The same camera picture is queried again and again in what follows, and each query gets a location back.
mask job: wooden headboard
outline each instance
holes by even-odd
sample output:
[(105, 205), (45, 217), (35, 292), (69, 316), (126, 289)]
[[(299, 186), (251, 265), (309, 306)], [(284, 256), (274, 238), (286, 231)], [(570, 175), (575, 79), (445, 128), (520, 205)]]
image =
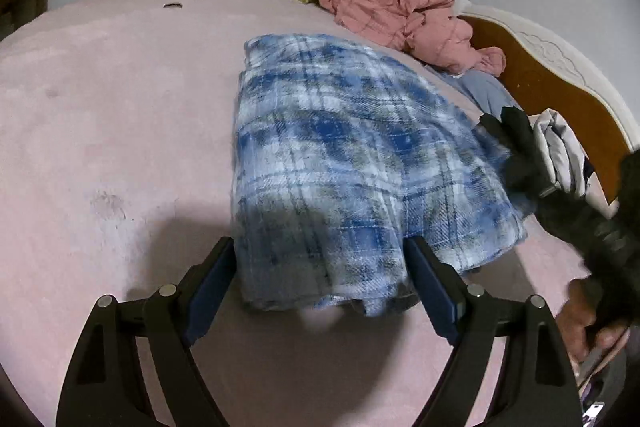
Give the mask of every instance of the wooden headboard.
[(620, 160), (640, 146), (640, 128), (602, 72), (532, 21), (469, 4), (461, 17), (474, 28), (474, 47), (504, 50), (507, 67), (500, 81), (527, 114), (552, 108), (564, 116), (593, 163), (607, 201), (615, 199)]

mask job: stain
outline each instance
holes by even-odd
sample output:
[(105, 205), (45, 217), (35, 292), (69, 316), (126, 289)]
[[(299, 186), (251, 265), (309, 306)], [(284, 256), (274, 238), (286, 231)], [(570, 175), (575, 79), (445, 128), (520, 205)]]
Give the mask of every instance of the stain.
[(102, 219), (127, 219), (124, 201), (115, 194), (98, 192), (91, 200), (91, 208)]

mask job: bed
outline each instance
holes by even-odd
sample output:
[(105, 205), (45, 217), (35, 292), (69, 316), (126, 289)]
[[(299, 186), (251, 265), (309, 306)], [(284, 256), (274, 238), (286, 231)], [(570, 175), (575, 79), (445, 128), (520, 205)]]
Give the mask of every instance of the bed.
[[(467, 5), (475, 44), (508, 56), (502, 81), (527, 112), (553, 107), (574, 128), (602, 188), (640, 132), (606, 78), (566, 42), (512, 14)], [(148, 296), (177, 282), (229, 230), (232, 121), (242, 44), (266, 33), (359, 40), (293, 0), (83, 0), (0, 44), (0, 362), (53, 426), (66, 367), (95, 300)], [(464, 96), (407, 55), (470, 118)], [(534, 218), (529, 238), (470, 278), (495, 296), (543, 295), (553, 312), (585, 274)], [(488, 406), (501, 343), (469, 425)], [(231, 426), (411, 425), (450, 347), (423, 309), (377, 319), (343, 309), (252, 312), (232, 286), (193, 348)], [(159, 420), (172, 420), (140, 340)]]

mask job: pink clothing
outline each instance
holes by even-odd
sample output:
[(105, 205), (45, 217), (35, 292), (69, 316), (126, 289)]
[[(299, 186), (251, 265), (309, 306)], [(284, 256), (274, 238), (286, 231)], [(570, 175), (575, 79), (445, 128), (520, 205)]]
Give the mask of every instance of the pink clothing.
[(335, 21), (370, 41), (459, 74), (476, 69), (499, 76), (500, 48), (471, 47), (472, 27), (453, 16), (454, 0), (319, 0)]

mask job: screw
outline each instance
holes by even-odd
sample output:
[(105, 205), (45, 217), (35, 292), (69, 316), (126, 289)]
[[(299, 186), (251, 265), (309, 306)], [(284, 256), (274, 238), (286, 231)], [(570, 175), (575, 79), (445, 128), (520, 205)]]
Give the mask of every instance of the screw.
[(171, 295), (176, 293), (177, 289), (178, 288), (175, 286), (175, 284), (165, 284), (163, 286), (160, 286), (160, 289), (158, 290), (158, 293), (162, 297), (170, 297)]
[(471, 283), (466, 287), (466, 291), (468, 291), (474, 297), (479, 297), (484, 293), (484, 288), (481, 285), (476, 283)]
[(98, 308), (106, 308), (112, 302), (113, 298), (111, 298), (111, 295), (103, 295), (96, 301), (96, 304), (98, 304)]
[(531, 304), (533, 304), (536, 308), (544, 308), (546, 306), (545, 299), (543, 299), (540, 295), (532, 295), (529, 299)]

